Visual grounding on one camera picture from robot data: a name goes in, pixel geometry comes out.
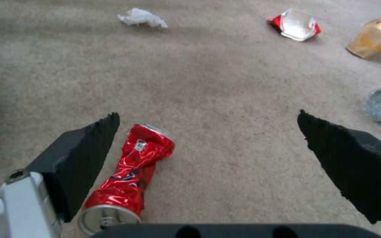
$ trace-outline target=crumpled tissue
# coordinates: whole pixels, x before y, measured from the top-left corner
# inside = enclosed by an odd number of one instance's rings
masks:
[[[160,26],[162,28],[168,28],[163,19],[148,11],[132,8],[127,12],[127,14],[128,16],[118,14],[117,17],[127,25],[147,23],[150,27]]]

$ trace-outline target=red soda can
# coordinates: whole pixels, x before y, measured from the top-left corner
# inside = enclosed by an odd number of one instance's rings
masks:
[[[313,16],[297,9],[288,9],[275,18],[268,18],[267,22],[279,30],[282,36],[299,42],[321,32]]]
[[[80,229],[93,235],[122,223],[139,223],[144,209],[143,191],[157,161],[167,158],[174,142],[160,129],[135,125],[129,131],[115,173],[97,188],[83,205]]]

